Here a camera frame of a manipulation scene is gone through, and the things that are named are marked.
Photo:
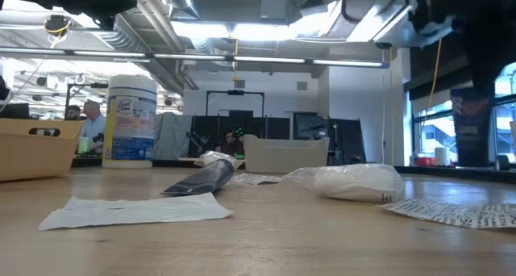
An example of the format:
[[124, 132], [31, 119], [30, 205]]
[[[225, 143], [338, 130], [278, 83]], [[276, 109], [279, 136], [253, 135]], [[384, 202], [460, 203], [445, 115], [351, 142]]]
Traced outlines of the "white paper towel roll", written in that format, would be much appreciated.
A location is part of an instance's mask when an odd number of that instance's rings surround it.
[[435, 148], [435, 165], [436, 166], [449, 166], [450, 165], [449, 149], [445, 147]]

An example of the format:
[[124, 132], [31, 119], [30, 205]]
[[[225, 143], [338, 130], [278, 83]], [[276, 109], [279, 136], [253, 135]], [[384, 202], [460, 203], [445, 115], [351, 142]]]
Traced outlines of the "black monitor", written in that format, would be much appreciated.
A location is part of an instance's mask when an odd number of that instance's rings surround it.
[[10, 103], [0, 107], [2, 119], [30, 119], [28, 103]]
[[312, 113], [295, 113], [293, 138], [295, 140], [319, 140], [329, 136], [329, 119]]

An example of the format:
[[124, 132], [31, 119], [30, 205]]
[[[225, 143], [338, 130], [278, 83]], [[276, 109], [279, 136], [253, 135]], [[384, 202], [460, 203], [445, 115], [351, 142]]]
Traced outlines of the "silver air duct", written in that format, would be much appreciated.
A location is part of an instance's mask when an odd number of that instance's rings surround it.
[[327, 28], [319, 35], [323, 38], [348, 43], [387, 43], [396, 48], [423, 48], [452, 32], [452, 21], [443, 26], [431, 24], [421, 34], [416, 33], [409, 13], [415, 9], [415, 0], [347, 0], [346, 11], [350, 21], [341, 15], [342, 1], [329, 9]]

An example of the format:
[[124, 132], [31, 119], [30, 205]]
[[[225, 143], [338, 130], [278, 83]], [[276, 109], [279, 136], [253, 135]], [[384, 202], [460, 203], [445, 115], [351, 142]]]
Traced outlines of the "dark blue DSC sachet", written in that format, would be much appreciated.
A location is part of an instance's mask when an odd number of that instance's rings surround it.
[[489, 166], [489, 128], [493, 96], [473, 87], [451, 89], [451, 112], [456, 134], [457, 165]]

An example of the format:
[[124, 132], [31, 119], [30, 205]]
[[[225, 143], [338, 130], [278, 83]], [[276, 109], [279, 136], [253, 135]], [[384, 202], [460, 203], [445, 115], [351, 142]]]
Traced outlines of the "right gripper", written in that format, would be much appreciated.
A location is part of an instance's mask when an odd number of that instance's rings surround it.
[[[415, 0], [409, 21], [414, 31], [425, 37], [471, 31], [516, 38], [516, 0]], [[494, 96], [504, 50], [504, 44], [495, 39], [478, 38], [468, 44], [472, 83], [478, 93]]]

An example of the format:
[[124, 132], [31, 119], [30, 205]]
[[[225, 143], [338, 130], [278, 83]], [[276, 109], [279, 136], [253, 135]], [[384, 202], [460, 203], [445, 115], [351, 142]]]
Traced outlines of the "grey fabric cover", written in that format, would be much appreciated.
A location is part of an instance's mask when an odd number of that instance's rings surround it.
[[193, 117], [171, 112], [159, 114], [155, 121], [153, 160], [176, 161], [188, 152], [187, 133], [192, 127]]

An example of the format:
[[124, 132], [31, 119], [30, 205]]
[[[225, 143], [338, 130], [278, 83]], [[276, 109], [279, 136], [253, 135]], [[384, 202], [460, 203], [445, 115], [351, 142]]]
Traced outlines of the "clear bag of cotton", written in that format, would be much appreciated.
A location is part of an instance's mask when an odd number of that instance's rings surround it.
[[281, 179], [296, 182], [318, 196], [371, 203], [397, 201], [406, 184], [391, 165], [369, 163], [304, 167]]
[[215, 151], [208, 151], [204, 154], [202, 154], [195, 162], [195, 165], [198, 166], [205, 166], [210, 164], [211, 162], [217, 161], [217, 160], [226, 160], [229, 161], [234, 169], [238, 169], [243, 163], [243, 160], [239, 160], [231, 155], [225, 154], [225, 153], [219, 153]]

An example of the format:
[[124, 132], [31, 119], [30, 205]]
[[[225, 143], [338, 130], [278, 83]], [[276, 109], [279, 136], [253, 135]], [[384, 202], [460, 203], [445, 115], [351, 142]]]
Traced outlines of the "black partition panel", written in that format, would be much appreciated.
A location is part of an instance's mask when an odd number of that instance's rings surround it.
[[194, 116], [187, 157], [199, 157], [205, 151], [227, 144], [226, 134], [241, 129], [244, 135], [260, 139], [288, 140], [290, 119], [274, 117]]

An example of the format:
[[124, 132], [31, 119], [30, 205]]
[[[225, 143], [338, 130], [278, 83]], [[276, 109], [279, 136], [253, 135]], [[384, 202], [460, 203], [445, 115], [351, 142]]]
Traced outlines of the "grey plastic bin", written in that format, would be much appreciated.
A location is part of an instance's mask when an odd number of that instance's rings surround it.
[[330, 139], [272, 140], [245, 135], [245, 167], [249, 173], [288, 174], [304, 167], [327, 165]]

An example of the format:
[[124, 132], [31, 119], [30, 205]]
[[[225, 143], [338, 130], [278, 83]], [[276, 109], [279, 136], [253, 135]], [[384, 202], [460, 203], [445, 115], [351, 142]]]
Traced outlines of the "plain white packet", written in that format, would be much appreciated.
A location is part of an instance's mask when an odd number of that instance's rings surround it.
[[64, 207], [51, 212], [38, 229], [218, 220], [231, 214], [211, 193], [138, 201], [72, 197]]

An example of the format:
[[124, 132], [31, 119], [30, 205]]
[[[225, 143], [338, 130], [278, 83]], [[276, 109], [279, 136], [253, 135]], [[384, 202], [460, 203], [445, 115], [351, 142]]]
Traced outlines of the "silver printed foil packet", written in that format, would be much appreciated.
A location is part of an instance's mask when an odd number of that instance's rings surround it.
[[259, 184], [275, 184], [281, 182], [281, 177], [268, 176], [261, 174], [236, 174], [231, 178], [231, 182], [258, 186]]
[[470, 205], [429, 199], [407, 199], [381, 209], [419, 220], [463, 228], [516, 228], [516, 204]]

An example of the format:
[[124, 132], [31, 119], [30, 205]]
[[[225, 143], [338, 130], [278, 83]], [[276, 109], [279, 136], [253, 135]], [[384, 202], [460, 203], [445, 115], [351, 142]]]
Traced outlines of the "black ceiling sensor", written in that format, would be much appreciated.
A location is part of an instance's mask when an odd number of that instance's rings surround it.
[[64, 15], [51, 15], [44, 21], [44, 30], [52, 36], [65, 36], [72, 25], [70, 17]]

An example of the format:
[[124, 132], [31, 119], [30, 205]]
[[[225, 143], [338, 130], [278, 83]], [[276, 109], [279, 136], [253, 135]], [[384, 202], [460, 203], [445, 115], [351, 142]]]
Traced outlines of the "grey ceiling box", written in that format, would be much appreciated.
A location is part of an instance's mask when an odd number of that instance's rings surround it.
[[285, 0], [260, 0], [260, 17], [262, 19], [282, 20], [286, 18]]

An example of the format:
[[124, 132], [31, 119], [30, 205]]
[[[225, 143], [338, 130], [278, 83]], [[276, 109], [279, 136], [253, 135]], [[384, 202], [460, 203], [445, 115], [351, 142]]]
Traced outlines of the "black aluminium table frame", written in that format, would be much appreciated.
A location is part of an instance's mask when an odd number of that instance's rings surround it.
[[[102, 159], [100, 157], [77, 157], [73, 159], [71, 168], [100, 167]], [[198, 169], [192, 161], [168, 161], [158, 160], [152, 163], [153, 167], [162, 168], [186, 168]], [[441, 178], [460, 178], [480, 182], [499, 182], [516, 185], [516, 169], [498, 171], [493, 168], [488, 169], [457, 169], [452, 167], [434, 166], [395, 166], [399, 174], [430, 175]]]

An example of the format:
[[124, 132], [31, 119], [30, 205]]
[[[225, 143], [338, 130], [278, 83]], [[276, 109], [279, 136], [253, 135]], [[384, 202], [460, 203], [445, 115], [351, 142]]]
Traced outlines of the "long LED light bar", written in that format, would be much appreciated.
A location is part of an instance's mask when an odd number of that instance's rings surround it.
[[251, 62], [276, 63], [289, 65], [317, 65], [334, 67], [357, 67], [371, 69], [387, 69], [389, 62], [385, 61], [350, 61], [335, 59], [288, 58], [276, 56], [242, 56], [242, 55], [208, 55], [186, 53], [154, 53], [154, 52], [116, 52], [98, 50], [72, 50], [53, 48], [15, 48], [0, 47], [0, 56], [28, 55], [28, 56], [77, 56], [102, 57], [110, 59], [149, 62], [150, 60], [183, 60], [183, 61], [211, 61], [211, 62]]

